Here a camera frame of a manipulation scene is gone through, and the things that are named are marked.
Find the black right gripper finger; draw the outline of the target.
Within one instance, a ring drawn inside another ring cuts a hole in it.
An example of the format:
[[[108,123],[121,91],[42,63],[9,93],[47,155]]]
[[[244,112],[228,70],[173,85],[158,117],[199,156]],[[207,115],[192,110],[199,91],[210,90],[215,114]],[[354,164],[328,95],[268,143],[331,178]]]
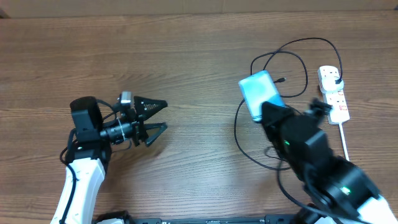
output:
[[[312,114],[315,117],[322,117],[322,116],[327,116],[330,114],[330,111],[332,110],[332,105],[329,105],[328,103],[324,103],[320,101],[318,98],[314,98],[312,102],[310,103],[309,107],[309,113]]]
[[[287,118],[295,115],[295,110],[291,107],[277,106],[270,102],[264,102],[261,109],[261,124],[265,131],[278,129]]]

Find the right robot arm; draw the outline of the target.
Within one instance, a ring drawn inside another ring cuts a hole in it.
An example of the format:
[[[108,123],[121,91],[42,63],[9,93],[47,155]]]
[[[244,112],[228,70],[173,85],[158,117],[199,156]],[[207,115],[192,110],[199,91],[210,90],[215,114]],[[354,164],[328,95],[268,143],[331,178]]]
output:
[[[261,124],[268,140],[312,200],[304,204],[288,195],[301,208],[289,217],[289,223],[397,223],[376,184],[329,147],[319,125],[331,109],[318,99],[303,114],[268,101],[261,105]]]

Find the blue Samsung Galaxy smartphone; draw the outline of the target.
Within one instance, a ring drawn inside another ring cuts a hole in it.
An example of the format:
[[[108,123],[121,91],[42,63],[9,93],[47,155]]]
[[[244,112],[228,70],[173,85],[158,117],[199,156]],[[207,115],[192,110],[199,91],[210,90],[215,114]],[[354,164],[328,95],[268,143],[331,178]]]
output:
[[[262,104],[270,102],[277,106],[285,106],[269,72],[263,70],[238,82],[251,118],[259,123],[262,119]]]

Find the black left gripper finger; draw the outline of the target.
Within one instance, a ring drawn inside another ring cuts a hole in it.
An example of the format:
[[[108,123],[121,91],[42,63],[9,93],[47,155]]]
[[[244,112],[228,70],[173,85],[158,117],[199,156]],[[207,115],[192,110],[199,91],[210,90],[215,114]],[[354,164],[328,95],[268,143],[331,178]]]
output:
[[[145,124],[145,145],[149,147],[154,141],[167,129],[167,123],[151,123]]]
[[[141,96],[134,97],[136,115],[144,121],[166,107],[168,107],[168,103],[165,100],[153,100]]]

